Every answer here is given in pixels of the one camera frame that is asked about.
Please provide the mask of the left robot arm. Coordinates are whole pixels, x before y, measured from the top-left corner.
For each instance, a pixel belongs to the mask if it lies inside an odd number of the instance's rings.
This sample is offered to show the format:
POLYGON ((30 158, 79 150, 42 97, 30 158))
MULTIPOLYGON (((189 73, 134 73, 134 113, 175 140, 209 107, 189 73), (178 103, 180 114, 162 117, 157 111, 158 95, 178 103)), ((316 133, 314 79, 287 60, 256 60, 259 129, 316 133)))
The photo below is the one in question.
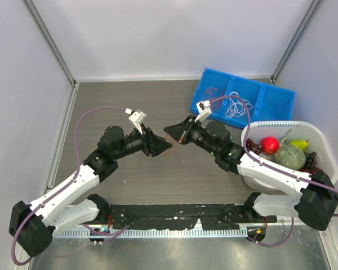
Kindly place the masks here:
POLYGON ((88 155, 79 168, 66 180, 42 197, 26 204, 17 202, 11 211, 9 233, 13 237, 11 251, 20 245, 31 258, 44 252, 52 240, 67 229, 94 221, 108 220, 109 204, 97 194, 68 209, 81 194, 99 185, 118 169, 118 159, 143 152, 155 157, 171 148, 171 143, 140 125, 129 135, 121 127, 108 127, 97 149, 88 155))

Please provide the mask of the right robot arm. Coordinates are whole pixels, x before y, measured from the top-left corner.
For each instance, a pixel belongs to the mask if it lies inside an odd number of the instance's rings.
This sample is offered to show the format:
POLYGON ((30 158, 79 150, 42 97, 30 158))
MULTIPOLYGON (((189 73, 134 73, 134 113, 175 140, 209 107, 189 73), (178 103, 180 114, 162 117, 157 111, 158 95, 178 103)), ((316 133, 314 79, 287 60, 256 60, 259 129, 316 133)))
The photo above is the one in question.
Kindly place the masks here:
POLYGON ((219 121, 202 127, 194 115, 189 115, 181 123, 165 127, 164 131, 179 144, 194 143, 209 152, 224 171, 258 179, 284 193, 279 196, 253 193, 243 208, 249 222, 277 215, 298 218, 318 231, 327 229, 338 206, 338 190, 326 173, 299 172, 248 152, 230 140, 229 130, 219 121))

